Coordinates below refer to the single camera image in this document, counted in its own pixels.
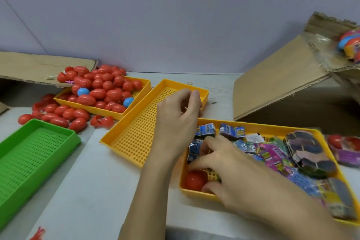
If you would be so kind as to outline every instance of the stacked green trays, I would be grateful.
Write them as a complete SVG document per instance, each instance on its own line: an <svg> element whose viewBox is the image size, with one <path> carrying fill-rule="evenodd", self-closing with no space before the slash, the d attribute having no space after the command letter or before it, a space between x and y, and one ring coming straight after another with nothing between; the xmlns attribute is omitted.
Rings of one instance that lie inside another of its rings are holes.
<svg viewBox="0 0 360 240"><path fill-rule="evenodd" d="M80 142L73 130L32 119L0 143L0 230Z"/></svg>

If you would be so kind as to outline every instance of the gray wall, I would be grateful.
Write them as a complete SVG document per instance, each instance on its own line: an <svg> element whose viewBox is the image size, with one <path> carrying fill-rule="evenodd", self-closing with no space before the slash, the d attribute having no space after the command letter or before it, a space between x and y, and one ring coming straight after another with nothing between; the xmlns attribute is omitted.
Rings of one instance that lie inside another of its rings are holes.
<svg viewBox="0 0 360 240"><path fill-rule="evenodd" d="M129 71L239 73L299 34L315 10L359 21L359 1L7 0L27 29L0 0L0 48Z"/></svg>

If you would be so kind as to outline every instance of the blue plastic egg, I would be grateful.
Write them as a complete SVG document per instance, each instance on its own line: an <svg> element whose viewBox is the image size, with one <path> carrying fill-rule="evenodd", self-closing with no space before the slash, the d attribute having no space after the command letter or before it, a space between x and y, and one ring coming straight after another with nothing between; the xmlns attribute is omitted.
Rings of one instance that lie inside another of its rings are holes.
<svg viewBox="0 0 360 240"><path fill-rule="evenodd" d="M79 90L77 91L78 96L83 95L83 94L88 95L89 93L90 93L90 90L88 90L85 87L80 87Z"/></svg>
<svg viewBox="0 0 360 240"><path fill-rule="evenodd" d="M339 49L343 50L344 47L345 47L345 45L346 45L346 43L347 43L350 39L356 38L356 37L360 37L360 34L357 33L357 34L350 35L350 36L347 36L347 37L345 37L344 39L342 39L342 40L339 42L339 45L338 45Z"/></svg>
<svg viewBox="0 0 360 240"><path fill-rule="evenodd" d="M133 98L133 97L126 98L126 99L124 100L123 105L124 105L126 108L128 108L129 105L130 105L133 101L134 101L134 98Z"/></svg>

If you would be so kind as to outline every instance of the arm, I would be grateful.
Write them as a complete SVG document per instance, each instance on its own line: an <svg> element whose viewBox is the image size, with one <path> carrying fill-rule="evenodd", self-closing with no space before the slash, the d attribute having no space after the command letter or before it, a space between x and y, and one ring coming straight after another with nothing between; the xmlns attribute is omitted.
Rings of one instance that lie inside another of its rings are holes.
<svg viewBox="0 0 360 240"><path fill-rule="evenodd" d="M158 103L151 151L142 168L119 240L165 239L171 172L196 132L198 91L183 89Z"/></svg>
<svg viewBox="0 0 360 240"><path fill-rule="evenodd" d="M206 137L200 155L188 169L216 171L221 183L208 182L203 191L216 194L228 209L254 216L292 240L350 239L318 201L223 136Z"/></svg>

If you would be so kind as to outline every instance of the yellow tray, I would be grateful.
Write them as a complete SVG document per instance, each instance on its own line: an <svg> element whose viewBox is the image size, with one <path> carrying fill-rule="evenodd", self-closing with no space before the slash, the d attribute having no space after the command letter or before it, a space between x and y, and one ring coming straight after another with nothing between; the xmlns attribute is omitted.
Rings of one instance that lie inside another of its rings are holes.
<svg viewBox="0 0 360 240"><path fill-rule="evenodd" d="M216 134L218 134L219 132L219 127L220 127L220 123L226 123L229 124L231 126L234 127L238 127L238 126L243 126L245 128L245 133L246 135L248 134L252 134L252 133L260 133L263 137L268 137L271 138L273 136L277 136L280 139L285 138L286 134L293 132L295 130L305 130L308 131L310 133L312 133L314 135L314 137L320 142L322 148L324 149L325 154L329 157L329 159L331 159L333 162L335 162L336 164L336 168L337 168L337 174L335 176L335 178L340 179L341 181L343 181L346 186L349 188L351 196L353 198L354 201L354 208L355 208L355 212L357 217L360 219L360 205L358 200L356 199L356 196L353 192L353 190L351 189L349 183L346 181L344 175L342 174L340 167L338 165L338 163L336 162L333 154L331 153L323 135L320 133L319 130L315 130L315 129L307 129L307 128L295 128L295 127L286 127L286 126L277 126L277 125L267 125L267 124L257 124L257 123L243 123L243 122L238 122L238 121L223 121L223 120L212 120L212 119L198 119L198 125L204 125L204 124L208 124L208 123L213 123L215 125L215 130L216 130ZM188 190L185 187L185 177L188 173L188 163L187 163L187 158L184 159L184 165L182 167L182 171L181 171L181 176L180 176L180 190L181 192L189 197L199 197L199 198L205 198L205 199L209 199L209 200L215 200L215 201L220 201L220 199L212 194L212 193L205 193L205 192L197 192L197 191L193 191L193 190ZM216 180L216 174L215 172L209 173L208 172L208 178L211 180ZM360 226L360 220L356 220L356 221L350 221L350 220L341 220L341 219L336 219L336 221L339 221L341 223L344 224L351 224L351 225L356 225L356 226Z"/></svg>
<svg viewBox="0 0 360 240"><path fill-rule="evenodd" d="M205 106L209 96L208 90L170 80L162 80L103 136L100 142L108 146L117 155L141 168L149 154L154 136L157 103L183 88L192 91L198 90L203 107Z"/></svg>
<svg viewBox="0 0 360 240"><path fill-rule="evenodd" d="M131 109L133 109L134 106L136 106L136 104L138 102L140 102L151 91L150 80L133 78L133 77L128 77L128 76L126 76L126 78L131 80L131 81L133 81L133 80L141 81L142 90L133 91L134 101L125 110L124 113L113 112L113 111L109 111L109 110L105 110L105 109L101 109L101 108L96 108L94 106L81 105L81 104L76 103L76 102L65 101L65 100L61 100L61 99L58 98L61 94L71 92L71 87L65 88L62 92L60 92L58 95L56 95L54 97L54 99L61 105L68 105L68 106L73 107L73 108L82 108L82 109L85 109L86 111L88 111L91 114L101 115L101 116L104 116L104 117L111 116L116 120L121 120L127 113L130 112Z"/></svg>

